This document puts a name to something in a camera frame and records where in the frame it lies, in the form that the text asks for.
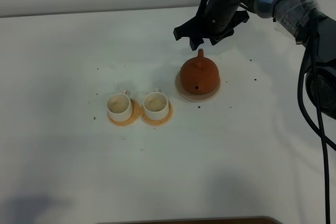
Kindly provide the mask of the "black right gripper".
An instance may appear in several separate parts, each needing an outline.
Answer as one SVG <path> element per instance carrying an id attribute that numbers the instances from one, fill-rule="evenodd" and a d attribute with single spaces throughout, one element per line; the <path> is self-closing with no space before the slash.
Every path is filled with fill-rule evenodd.
<path id="1" fill-rule="evenodd" d="M 249 20 L 246 10 L 237 10 L 239 5 L 240 0 L 208 0 L 201 18 L 195 16 L 174 28 L 175 40 L 189 38 L 191 50 L 195 51 L 204 43 L 204 39 L 209 39 L 215 45 L 232 36 L 236 26 Z"/>

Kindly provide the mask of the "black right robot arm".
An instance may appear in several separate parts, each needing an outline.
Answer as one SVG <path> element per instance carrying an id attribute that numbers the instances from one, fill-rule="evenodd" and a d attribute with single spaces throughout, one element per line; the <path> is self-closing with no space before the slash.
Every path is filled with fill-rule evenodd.
<path id="1" fill-rule="evenodd" d="M 307 46 L 310 18 L 317 23 L 316 64 L 317 77 L 312 76 L 311 63 L 304 64 L 306 91 L 315 102 L 314 84 L 319 85 L 321 111 L 335 117 L 335 21 L 319 11 L 314 0 L 201 0 L 196 15 L 174 29 L 174 37 L 187 37 L 193 50 L 204 39 L 215 45 L 233 34 L 234 28 L 245 23 L 249 13 L 278 22 L 297 44 Z"/>

